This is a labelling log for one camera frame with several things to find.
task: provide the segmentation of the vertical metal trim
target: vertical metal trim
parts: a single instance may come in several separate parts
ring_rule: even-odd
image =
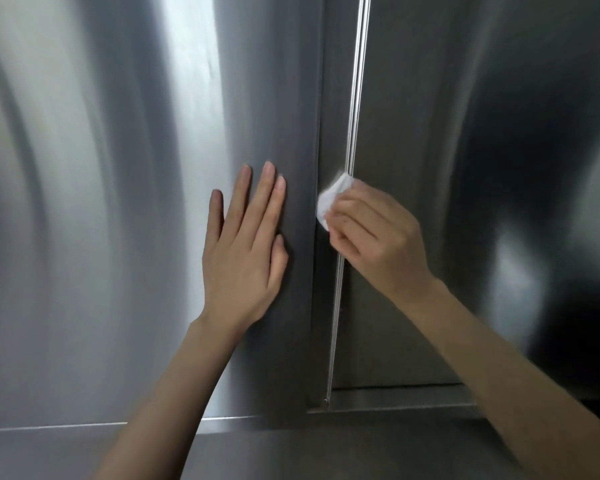
[[[358,28],[356,30],[356,49],[353,59],[353,77],[351,81],[351,103],[349,105],[349,126],[347,128],[347,153],[345,171],[353,176],[356,159],[356,141],[358,138],[358,120],[360,116],[360,99],[362,97],[362,80],[365,72],[365,54],[367,51],[367,33],[371,0],[360,0],[358,4]],[[333,296],[333,314],[331,316],[331,346],[329,348],[329,375],[327,379],[327,395],[325,403],[331,401],[333,387],[333,365],[336,359],[336,343],[338,340],[338,319],[340,318],[340,298],[342,297],[342,279],[344,275],[344,257],[338,254],[336,267],[336,290]]]

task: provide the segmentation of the person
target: person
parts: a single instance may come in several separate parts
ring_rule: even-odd
[[[211,194],[202,257],[205,305],[152,395],[122,430],[98,480],[178,478],[209,397],[245,331],[280,290],[288,254],[278,220],[283,177],[264,165]],[[520,465],[538,478],[600,479],[600,420],[472,315],[427,266],[420,227],[357,180],[327,215],[331,245],[422,332],[471,389]]]

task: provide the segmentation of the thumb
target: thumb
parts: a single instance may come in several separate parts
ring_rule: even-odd
[[[289,254],[285,249],[285,240],[282,234],[276,236],[271,249],[271,267],[269,268],[269,284],[268,288],[274,293],[274,296],[280,291],[282,278],[285,275]]]

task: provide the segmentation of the person's right hand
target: person's right hand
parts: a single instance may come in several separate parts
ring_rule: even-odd
[[[334,249],[398,307],[421,300],[437,282],[418,221],[386,193],[356,180],[326,220]]]

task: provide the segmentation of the cleaning wipe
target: cleaning wipe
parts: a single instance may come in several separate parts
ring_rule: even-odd
[[[325,230],[329,230],[329,228],[327,226],[327,221],[324,219],[324,215],[329,211],[338,194],[343,193],[352,186],[352,184],[353,177],[348,173],[343,173],[327,188],[327,190],[318,195],[318,209],[316,210],[315,216]]]

